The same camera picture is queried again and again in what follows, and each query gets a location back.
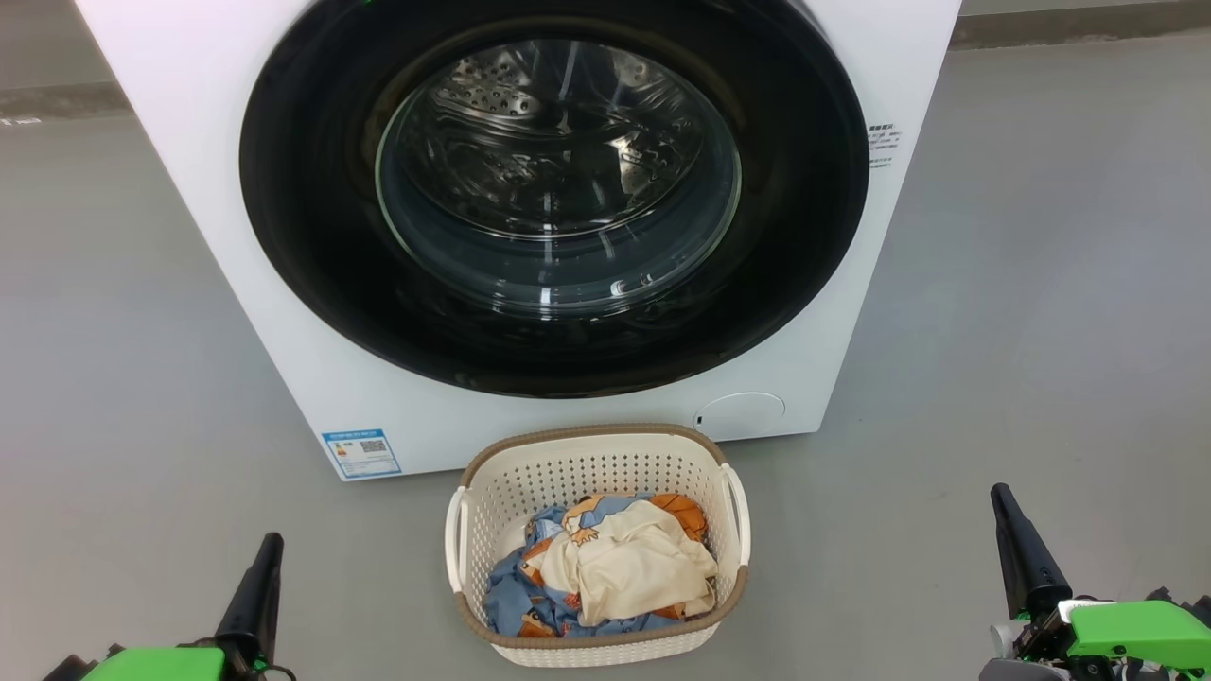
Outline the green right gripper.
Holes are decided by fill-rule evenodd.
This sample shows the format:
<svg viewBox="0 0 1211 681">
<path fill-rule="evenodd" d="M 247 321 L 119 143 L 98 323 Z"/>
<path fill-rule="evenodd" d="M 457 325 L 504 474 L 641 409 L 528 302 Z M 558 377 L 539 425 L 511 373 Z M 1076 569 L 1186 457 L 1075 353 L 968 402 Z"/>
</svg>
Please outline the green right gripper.
<svg viewBox="0 0 1211 681">
<path fill-rule="evenodd" d="M 1073 599 L 1035 525 L 1008 483 L 991 488 L 1009 616 L 991 629 L 995 656 L 982 680 L 1207 680 L 1210 599 Z"/>
</svg>

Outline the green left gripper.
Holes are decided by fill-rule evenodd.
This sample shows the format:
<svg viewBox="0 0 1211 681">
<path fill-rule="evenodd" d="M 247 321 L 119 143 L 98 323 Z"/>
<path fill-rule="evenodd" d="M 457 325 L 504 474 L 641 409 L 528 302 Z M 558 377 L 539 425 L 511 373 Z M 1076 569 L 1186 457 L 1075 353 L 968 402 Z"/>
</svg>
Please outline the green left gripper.
<svg viewBox="0 0 1211 681">
<path fill-rule="evenodd" d="M 285 538 L 264 536 L 216 630 L 218 646 L 113 647 L 103 660 L 67 656 L 46 680 L 285 680 L 275 656 Z"/>
</svg>

